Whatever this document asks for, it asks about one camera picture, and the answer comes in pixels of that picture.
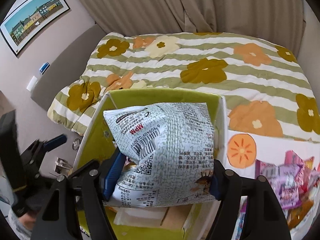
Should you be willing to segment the person's left hand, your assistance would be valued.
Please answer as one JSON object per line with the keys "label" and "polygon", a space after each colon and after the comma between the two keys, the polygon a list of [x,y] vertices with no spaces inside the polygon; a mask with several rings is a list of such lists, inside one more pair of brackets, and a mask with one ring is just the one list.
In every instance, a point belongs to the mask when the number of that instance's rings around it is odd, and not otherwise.
{"label": "person's left hand", "polygon": [[19,217],[20,223],[28,230],[32,230],[37,219],[37,213],[34,211],[29,211],[23,216]]}

